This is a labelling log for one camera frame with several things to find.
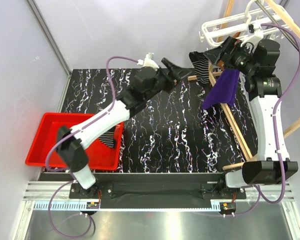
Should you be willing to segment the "black striped sock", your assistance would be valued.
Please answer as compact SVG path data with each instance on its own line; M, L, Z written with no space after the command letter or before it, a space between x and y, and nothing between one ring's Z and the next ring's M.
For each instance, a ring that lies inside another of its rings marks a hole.
M199 85L202 87L209 85L210 61L208 60L208 58L202 52L197 51L190 52L188 56L194 67L194 72L197 77L197 81L199 82Z
M114 149L116 146L115 130L116 126L113 126L109 130L107 130L98 138L99 141L106 145L108 148Z

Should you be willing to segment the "white clip hanger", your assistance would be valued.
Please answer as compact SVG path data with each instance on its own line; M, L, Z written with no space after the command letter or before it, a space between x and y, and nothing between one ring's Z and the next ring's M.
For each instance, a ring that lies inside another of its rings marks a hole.
M248 37L248 24L260 25L276 24L288 30L291 28L264 0L251 0L244 12L211 20L201 25L200 41L207 42L211 48L218 47L228 37L235 37L243 41Z

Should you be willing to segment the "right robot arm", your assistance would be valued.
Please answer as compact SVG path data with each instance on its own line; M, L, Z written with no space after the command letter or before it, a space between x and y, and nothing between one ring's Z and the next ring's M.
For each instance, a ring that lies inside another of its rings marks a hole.
M281 82L274 74L280 44L262 39L254 46L229 36L203 55L225 70L238 70L243 74L258 137L256 160L245 162L240 170L226 173L223 182L217 185L218 195L226 199L235 189L244 186L282 184L298 172L299 166L290 159L281 123L283 93Z

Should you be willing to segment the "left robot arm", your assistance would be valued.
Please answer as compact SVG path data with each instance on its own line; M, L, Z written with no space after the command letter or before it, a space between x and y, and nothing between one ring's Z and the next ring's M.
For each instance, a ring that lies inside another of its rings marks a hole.
M91 172L86 153L90 145L117 124L141 112L158 93L170 93L191 73L165 57L161 62L164 67L149 57L137 60L140 70L127 89L114 96L106 109L70 128L59 128L55 151L69 168L85 197L93 198L98 193L97 179Z

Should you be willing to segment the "orange cloth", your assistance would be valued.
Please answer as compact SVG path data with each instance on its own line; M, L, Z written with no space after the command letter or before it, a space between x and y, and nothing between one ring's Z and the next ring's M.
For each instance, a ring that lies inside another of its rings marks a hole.
M212 68L212 74L213 74L214 76L220 76L220 75L222 74L222 72L223 72L223 69L221 69L221 68L219 68L219 67L214 66L214 67Z

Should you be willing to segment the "purple cloth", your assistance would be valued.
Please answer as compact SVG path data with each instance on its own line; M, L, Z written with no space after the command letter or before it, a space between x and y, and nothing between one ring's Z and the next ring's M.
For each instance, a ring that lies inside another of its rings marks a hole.
M226 68L219 76L204 102L202 109L207 110L216 104L228 104L233 107L239 82L240 71Z

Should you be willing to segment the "wooden drying rack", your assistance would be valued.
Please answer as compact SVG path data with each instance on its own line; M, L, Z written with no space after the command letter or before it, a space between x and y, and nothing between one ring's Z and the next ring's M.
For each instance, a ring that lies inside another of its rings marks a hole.
M264 18L253 19L259 13ZM280 80L274 75L276 61L280 54L278 42L267 35L281 31L299 51L300 28L289 13L272 0L259 1L259 10L249 7L245 12L207 21L202 24L200 39L207 41L210 50L203 53L208 65L220 68L219 79L209 72L212 95L222 97L221 107L234 130L239 146L247 162L287 161L289 153L285 138L300 128L300 118L286 130L282 129L281 102L284 92ZM252 155L230 111L236 89L229 83L231 76L242 74L246 98L258 136L258 152Z

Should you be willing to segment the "red plastic tray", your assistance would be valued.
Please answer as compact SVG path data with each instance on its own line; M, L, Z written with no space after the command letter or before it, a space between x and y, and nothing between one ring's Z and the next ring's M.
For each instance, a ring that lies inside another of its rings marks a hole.
M70 128L92 117L85 113L55 113L47 112L43 115L36 135L29 149L25 164L28 166L44 167L46 157L51 148L57 143L57 132L62 126ZM89 167L92 170L114 171L119 165L119 155L124 124L116 125L114 131L115 147L110 148L99 139L87 149Z

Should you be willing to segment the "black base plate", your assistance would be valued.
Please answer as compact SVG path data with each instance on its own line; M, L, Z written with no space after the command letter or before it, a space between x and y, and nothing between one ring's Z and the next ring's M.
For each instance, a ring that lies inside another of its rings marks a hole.
M70 183L65 195L72 200L100 200L102 210L212 211L219 202L254 201L252 187L229 188L221 173L96 173L96 183L83 189Z

